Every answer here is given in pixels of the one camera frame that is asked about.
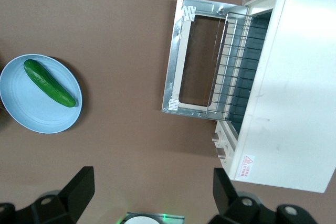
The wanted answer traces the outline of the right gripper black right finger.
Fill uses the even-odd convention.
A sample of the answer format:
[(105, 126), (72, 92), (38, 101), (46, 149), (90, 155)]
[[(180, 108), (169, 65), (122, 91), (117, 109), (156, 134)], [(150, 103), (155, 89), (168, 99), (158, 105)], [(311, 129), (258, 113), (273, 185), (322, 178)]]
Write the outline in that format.
[(218, 214), (209, 223), (315, 223), (305, 209), (282, 204), (272, 211), (260, 199), (245, 192), (238, 193), (222, 168), (214, 168), (213, 197)]

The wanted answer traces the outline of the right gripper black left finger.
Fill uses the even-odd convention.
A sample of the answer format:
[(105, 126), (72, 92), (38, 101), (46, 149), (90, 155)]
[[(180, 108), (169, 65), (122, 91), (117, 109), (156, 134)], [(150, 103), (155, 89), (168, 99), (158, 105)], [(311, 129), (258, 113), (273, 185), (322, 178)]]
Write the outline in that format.
[(17, 210), (1, 203), (1, 223), (77, 223), (95, 194), (94, 168), (83, 167), (56, 195), (46, 194)]

